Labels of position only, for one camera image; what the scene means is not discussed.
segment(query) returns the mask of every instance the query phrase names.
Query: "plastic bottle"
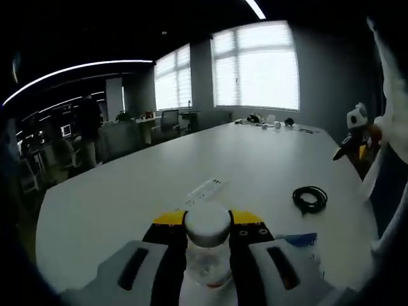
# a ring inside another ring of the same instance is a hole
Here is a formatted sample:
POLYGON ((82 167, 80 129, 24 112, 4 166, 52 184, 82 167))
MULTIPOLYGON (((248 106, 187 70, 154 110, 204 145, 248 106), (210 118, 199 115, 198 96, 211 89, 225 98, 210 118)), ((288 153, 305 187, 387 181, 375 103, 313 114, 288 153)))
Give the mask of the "plastic bottle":
POLYGON ((228 211, 216 203, 202 203, 188 211, 186 272, 195 282, 217 288, 231 278, 228 211))

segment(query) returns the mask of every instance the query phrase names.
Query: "window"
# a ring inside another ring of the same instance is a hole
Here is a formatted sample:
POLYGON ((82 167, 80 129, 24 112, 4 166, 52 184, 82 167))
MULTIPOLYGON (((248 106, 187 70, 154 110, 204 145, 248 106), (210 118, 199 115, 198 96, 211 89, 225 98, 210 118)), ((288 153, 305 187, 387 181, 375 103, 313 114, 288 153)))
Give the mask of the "window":
POLYGON ((299 110, 299 77, 285 21, 229 29, 212 41, 214 103, 299 110))
POLYGON ((160 59, 154 71, 156 109, 188 107, 191 101, 190 46, 160 59))

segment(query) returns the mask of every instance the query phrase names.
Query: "white power strip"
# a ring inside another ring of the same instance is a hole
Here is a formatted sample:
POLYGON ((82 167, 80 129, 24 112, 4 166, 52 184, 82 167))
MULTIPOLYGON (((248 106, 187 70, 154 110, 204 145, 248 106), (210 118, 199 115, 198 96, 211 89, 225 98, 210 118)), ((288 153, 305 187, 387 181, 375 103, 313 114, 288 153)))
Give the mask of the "white power strip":
POLYGON ((187 196, 184 205, 182 205, 184 207, 176 208, 175 211, 189 210, 192 206, 200 202, 208 201, 218 191, 220 191, 224 185, 225 182, 218 180, 216 178, 206 181, 204 184, 199 186, 199 188, 195 189, 187 196))

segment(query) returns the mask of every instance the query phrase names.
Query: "coiled cable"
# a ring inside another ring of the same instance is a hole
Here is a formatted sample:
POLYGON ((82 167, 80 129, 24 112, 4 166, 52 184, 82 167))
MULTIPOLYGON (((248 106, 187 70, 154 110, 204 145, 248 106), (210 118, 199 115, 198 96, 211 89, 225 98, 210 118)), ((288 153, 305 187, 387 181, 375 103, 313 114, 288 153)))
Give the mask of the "coiled cable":
POLYGON ((292 199, 295 205, 300 209, 302 215, 304 214, 316 214, 322 211, 327 204, 327 194, 316 186, 301 187, 293 191, 292 199), (302 195, 309 193, 313 195, 317 200, 313 203, 302 199, 302 195))

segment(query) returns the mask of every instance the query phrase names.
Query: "conference table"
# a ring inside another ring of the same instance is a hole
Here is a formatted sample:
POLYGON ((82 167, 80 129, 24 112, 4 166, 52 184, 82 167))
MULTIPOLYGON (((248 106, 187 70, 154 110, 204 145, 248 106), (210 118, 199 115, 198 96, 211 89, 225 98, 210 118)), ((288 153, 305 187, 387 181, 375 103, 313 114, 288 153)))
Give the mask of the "conference table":
POLYGON ((336 143, 313 134, 225 124, 98 166, 49 189, 36 232, 40 272, 57 292, 81 288, 100 263, 128 241, 141 240, 161 212, 183 209, 208 179, 224 182, 214 200, 260 216, 273 235, 317 233, 325 279, 361 288, 377 238, 371 205, 336 143), (319 214, 302 216, 292 192, 318 186, 328 195, 319 214))

